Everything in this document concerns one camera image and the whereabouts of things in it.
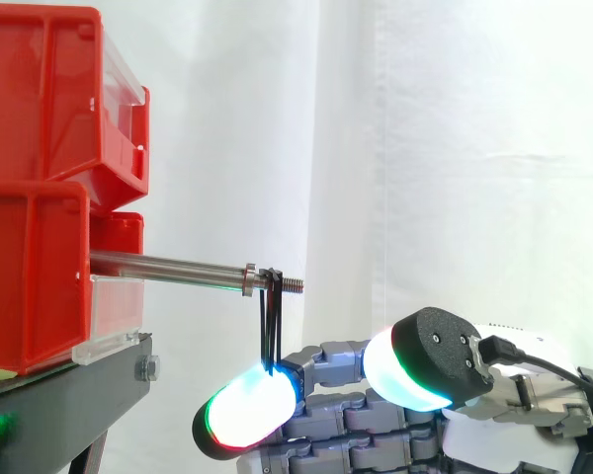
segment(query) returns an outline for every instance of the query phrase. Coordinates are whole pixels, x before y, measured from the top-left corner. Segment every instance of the metal rod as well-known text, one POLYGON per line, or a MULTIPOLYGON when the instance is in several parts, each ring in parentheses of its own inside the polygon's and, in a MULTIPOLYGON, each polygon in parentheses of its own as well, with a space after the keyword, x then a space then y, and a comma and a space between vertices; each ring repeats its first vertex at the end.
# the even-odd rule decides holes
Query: metal rod
MULTIPOLYGON (((269 281, 253 264, 245 268, 159 259, 123 252, 90 252, 90 268, 95 275, 156 279, 211 288, 241 291, 252 296, 255 289, 268 289, 269 281)), ((303 280, 284 278, 284 292, 303 293, 303 280)))

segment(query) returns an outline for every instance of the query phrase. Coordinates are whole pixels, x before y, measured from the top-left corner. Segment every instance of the cable connector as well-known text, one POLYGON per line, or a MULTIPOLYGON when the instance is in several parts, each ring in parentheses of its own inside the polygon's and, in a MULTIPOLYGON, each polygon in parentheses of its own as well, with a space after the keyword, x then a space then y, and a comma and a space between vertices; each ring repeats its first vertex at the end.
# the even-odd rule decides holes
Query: cable connector
POLYGON ((514 344, 498 336, 490 336, 479 341, 478 351, 483 358, 483 362, 488 365, 495 363, 513 365, 515 363, 522 363, 526 357, 524 351, 521 351, 514 344))

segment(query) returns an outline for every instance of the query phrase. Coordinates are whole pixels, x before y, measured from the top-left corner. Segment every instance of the white curtain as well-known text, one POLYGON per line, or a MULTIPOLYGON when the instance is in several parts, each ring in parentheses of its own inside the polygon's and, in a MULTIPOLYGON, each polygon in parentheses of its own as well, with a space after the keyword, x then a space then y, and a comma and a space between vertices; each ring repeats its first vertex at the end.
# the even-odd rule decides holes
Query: white curtain
MULTIPOLYGON (((437 305, 593 366, 593 1, 91 3, 151 91, 146 253, 305 277, 286 351, 437 305)), ((234 472, 191 421, 257 300, 149 283, 144 329, 161 378, 101 472, 234 472)))

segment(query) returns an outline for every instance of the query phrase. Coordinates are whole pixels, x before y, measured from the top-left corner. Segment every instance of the metal nut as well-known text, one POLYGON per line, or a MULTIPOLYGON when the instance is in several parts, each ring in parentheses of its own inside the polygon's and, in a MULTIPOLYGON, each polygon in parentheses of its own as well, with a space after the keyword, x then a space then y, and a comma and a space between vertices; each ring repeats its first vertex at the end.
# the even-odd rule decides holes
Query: metal nut
POLYGON ((244 270, 244 284, 241 288, 241 295, 251 297, 255 291, 255 276, 257 275, 257 266, 255 264, 246 264, 244 270))
POLYGON ((158 355, 145 355, 139 362, 140 379, 143 382, 155 382, 160 375, 160 357, 158 355))

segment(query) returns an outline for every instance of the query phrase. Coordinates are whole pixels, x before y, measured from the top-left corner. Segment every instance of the red storage bin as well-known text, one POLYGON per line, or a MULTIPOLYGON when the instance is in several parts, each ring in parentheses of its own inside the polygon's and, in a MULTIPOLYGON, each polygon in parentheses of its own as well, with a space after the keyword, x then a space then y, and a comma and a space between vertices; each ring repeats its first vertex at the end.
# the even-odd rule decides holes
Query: red storage bin
POLYGON ((102 215, 141 198, 148 109, 97 10, 0 4, 0 182, 81 183, 102 215))
POLYGON ((90 247, 140 253, 142 230, 139 214, 91 216, 77 183, 0 184, 0 369, 27 373, 84 342, 80 358, 92 359, 99 341, 140 327, 140 281, 99 283, 109 303, 93 311, 90 247))
POLYGON ((78 184, 0 185, 0 368, 24 373, 89 334, 88 222, 78 184))

